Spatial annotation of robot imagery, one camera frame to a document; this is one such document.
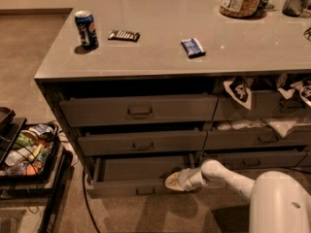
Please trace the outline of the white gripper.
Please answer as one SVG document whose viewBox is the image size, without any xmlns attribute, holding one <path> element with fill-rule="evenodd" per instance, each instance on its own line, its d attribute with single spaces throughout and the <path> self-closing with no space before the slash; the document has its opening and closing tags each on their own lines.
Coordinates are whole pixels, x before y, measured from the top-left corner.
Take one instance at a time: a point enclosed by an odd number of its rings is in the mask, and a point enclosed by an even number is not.
<svg viewBox="0 0 311 233">
<path fill-rule="evenodd" d="M 200 168 L 187 168 L 166 178 L 165 186 L 173 191 L 191 191 L 206 184 Z"/>
</svg>

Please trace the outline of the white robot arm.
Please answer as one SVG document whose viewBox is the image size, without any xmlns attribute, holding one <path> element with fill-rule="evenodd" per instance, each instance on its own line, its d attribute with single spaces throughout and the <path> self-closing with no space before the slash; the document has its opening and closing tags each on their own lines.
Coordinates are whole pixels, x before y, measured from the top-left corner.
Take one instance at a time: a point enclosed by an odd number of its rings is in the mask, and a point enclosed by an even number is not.
<svg viewBox="0 0 311 233">
<path fill-rule="evenodd" d="M 228 184 L 250 202 L 249 233 L 311 233 L 310 193 L 283 172 L 264 172 L 252 180 L 207 159 L 198 168 L 171 174 L 164 184 L 175 191 Z"/>
</svg>

